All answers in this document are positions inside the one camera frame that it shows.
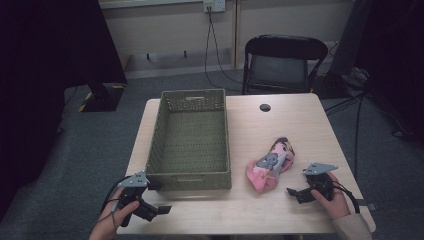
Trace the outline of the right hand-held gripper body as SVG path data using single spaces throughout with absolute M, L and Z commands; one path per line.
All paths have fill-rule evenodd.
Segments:
M 311 163 L 303 173 L 306 176 L 309 188 L 319 191 L 327 200 L 332 199 L 333 184 L 332 180 L 327 176 L 327 172 L 336 170 L 336 165 L 324 163 Z

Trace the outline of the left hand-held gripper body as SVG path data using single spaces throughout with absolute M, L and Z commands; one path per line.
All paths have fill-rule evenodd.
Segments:
M 139 206 L 124 218 L 123 222 L 121 223 L 121 227 L 128 226 L 133 214 L 149 222 L 161 214 L 160 208 L 148 204 L 142 197 L 144 191 L 149 186 L 149 181 L 143 171 L 126 177 L 118 184 L 118 186 L 123 187 L 123 191 L 119 196 L 118 202 L 118 208 L 120 210 L 122 210 L 130 203 L 133 203 L 134 201 L 139 203 Z

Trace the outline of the pink printed cloth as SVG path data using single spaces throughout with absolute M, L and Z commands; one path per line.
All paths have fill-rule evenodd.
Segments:
M 279 176 L 289 169 L 295 158 L 294 149 L 287 137 L 278 138 L 269 152 L 246 166 L 246 176 L 259 194 L 266 189 L 275 188 Z

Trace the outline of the green woven basket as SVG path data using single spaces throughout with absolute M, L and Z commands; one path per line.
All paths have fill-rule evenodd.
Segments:
M 223 89 L 162 93 L 145 173 L 162 191 L 232 187 Z

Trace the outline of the person's right hand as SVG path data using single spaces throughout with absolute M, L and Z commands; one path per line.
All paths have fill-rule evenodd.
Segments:
M 331 220 L 348 216 L 351 214 L 344 193 L 339 189 L 340 184 L 338 179 L 331 173 L 327 172 L 327 176 L 332 180 L 333 184 L 333 199 L 327 200 L 319 191 L 313 189 L 312 196 L 321 204 L 325 212 Z

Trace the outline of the person's left hand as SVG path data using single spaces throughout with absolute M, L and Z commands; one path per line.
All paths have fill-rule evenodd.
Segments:
M 113 240 L 116 236 L 116 230 L 122 224 L 123 220 L 139 207 L 139 202 L 133 201 L 122 209 L 116 208 L 112 210 L 114 205 L 118 203 L 118 198 L 122 191 L 123 188 L 117 189 L 111 199 L 107 201 L 106 206 L 90 233 L 89 240 Z

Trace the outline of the grey tape strip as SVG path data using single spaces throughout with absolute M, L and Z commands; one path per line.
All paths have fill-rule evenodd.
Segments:
M 366 206 L 370 211 L 378 210 L 378 206 L 374 203 L 368 203 L 365 199 L 356 199 L 358 206 Z

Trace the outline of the black yellow-striped stand base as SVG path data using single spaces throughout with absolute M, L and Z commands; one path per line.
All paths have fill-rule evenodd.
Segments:
M 80 112 L 115 111 L 126 86 L 121 84 L 89 84 L 90 92 L 79 107 Z

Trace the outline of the black folding chair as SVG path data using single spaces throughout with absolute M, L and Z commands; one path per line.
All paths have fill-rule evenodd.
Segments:
M 327 46 L 315 38 L 277 34 L 254 37 L 244 49 L 242 93 L 309 93 L 327 53 Z

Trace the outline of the dark curtain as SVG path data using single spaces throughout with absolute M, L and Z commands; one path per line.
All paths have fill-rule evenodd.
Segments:
M 371 0 L 357 64 L 406 139 L 424 143 L 424 0 Z
M 125 81 L 99 0 L 0 0 L 0 222 L 43 170 L 65 90 Z

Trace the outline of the grey stand column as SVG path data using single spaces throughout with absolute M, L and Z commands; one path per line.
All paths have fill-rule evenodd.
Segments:
M 329 72 L 347 75 L 351 72 L 358 53 L 373 0 L 355 0 L 344 27 L 339 46 Z

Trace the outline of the white wall outlet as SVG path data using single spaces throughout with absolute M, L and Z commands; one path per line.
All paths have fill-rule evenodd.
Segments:
M 203 0 L 205 13 L 220 13 L 226 10 L 226 0 Z

